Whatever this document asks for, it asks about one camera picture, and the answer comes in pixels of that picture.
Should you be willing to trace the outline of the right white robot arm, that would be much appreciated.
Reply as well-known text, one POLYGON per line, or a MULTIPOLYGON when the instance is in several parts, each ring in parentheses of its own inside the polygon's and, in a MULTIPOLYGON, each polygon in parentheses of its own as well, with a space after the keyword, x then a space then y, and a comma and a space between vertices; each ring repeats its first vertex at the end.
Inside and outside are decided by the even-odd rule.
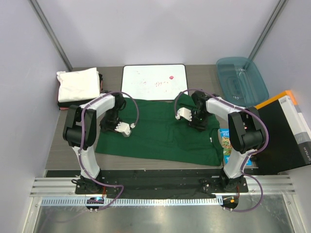
POLYGON ((229 161, 221 170, 219 185, 222 190, 233 192, 243 178, 242 172, 250 154, 265 144, 266 128, 260 122, 255 107, 236 106, 199 90, 196 90, 191 98, 196 106, 190 111, 191 127, 200 131, 205 130, 207 118, 211 115, 217 115, 228 122, 232 150, 229 161))

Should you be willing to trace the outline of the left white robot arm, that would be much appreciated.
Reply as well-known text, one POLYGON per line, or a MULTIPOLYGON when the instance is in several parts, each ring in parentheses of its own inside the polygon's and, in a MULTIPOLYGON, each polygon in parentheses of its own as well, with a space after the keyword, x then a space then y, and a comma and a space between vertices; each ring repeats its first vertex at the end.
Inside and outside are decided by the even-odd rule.
POLYGON ((69 107, 63 129, 63 139, 74 150, 80 165, 80 177, 73 179, 77 194, 97 194, 103 189, 101 169, 95 158, 94 143, 97 137, 97 119, 102 132, 131 134, 130 125, 119 118, 119 111, 126 106, 121 93, 105 92, 97 98, 69 107))

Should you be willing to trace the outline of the green polo t shirt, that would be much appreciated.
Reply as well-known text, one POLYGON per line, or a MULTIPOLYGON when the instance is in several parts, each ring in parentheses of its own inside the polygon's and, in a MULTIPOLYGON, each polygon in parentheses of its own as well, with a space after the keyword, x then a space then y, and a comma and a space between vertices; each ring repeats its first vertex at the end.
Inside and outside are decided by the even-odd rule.
POLYGON ((121 133, 101 132, 96 153, 123 157, 157 159, 220 166, 223 147, 218 138, 220 124, 209 116, 204 131, 189 126, 186 120, 176 120, 174 108, 195 108, 192 98, 181 95, 173 102, 126 99, 126 107, 119 112, 123 122, 138 123, 129 137, 121 133))

